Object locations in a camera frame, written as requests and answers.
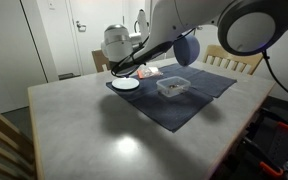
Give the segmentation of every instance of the wooden chair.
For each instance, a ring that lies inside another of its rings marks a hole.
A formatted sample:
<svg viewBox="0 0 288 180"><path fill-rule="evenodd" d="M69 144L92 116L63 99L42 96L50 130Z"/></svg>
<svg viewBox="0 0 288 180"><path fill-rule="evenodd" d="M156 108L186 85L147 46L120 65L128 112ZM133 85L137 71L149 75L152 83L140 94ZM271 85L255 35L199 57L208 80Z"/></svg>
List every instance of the wooden chair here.
<svg viewBox="0 0 288 180"><path fill-rule="evenodd" d="M1 114L0 159L1 175L11 179L36 179L32 141Z"/></svg>
<svg viewBox="0 0 288 180"><path fill-rule="evenodd" d="M247 74L249 75L253 75L254 71L260 64L261 60L263 59L263 55L261 53L253 55L253 56L235 56L233 54L228 53L227 51L224 50L223 47L218 46L218 45L209 45L207 47L203 62L207 63L209 57L211 57L210 64L212 65L216 64L217 66L221 66L226 69L229 67L229 64L232 62L233 66L231 69L233 71L238 70L239 72L243 72L245 70L245 67L249 65L250 69L247 72Z"/></svg>
<svg viewBox="0 0 288 180"><path fill-rule="evenodd" d="M104 72L103 65L106 65L107 70L111 70L109 60L104 56L101 50L92 51L92 55L97 72Z"/></svg>

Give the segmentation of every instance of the table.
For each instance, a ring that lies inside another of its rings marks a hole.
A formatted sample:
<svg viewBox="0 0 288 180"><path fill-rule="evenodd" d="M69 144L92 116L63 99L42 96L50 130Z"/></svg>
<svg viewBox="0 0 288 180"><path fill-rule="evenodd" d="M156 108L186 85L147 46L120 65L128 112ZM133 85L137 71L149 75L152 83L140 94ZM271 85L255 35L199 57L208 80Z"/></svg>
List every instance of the table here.
<svg viewBox="0 0 288 180"><path fill-rule="evenodd" d="M110 72L30 87L39 179L208 179L275 83L201 62L191 66L238 82L176 133L107 88L115 79Z"/></svg>

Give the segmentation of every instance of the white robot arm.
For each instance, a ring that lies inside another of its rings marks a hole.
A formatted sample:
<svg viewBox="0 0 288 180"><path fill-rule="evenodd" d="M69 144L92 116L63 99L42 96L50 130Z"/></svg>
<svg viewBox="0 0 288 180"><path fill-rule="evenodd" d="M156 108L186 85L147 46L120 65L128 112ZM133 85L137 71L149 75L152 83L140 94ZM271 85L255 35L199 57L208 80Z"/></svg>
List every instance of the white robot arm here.
<svg viewBox="0 0 288 180"><path fill-rule="evenodd" d="M253 55L288 30L288 0L160 0L152 13L149 37L138 47L132 41L140 35L131 40L125 27L112 25L105 31L102 50L112 74L127 76L165 53L183 32L205 24L218 27L219 41L228 52Z"/></svg>

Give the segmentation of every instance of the plastic container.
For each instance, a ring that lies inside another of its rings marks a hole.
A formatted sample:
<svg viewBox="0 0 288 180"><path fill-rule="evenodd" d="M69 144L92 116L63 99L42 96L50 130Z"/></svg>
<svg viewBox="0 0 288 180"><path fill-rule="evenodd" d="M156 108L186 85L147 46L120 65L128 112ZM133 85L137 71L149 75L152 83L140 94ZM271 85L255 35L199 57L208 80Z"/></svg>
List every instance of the plastic container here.
<svg viewBox="0 0 288 180"><path fill-rule="evenodd" d="M191 82L178 76L158 80L156 84L158 92L166 97L173 97L184 93L191 86Z"/></svg>

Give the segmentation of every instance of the white plate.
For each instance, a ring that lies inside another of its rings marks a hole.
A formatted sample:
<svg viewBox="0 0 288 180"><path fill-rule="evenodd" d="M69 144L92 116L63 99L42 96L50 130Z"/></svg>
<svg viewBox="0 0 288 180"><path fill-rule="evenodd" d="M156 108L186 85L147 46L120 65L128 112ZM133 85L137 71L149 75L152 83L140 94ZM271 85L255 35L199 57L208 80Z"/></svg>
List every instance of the white plate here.
<svg viewBox="0 0 288 180"><path fill-rule="evenodd" d="M135 89L140 85L140 82L134 78L119 78L112 82L112 86L120 90Z"/></svg>

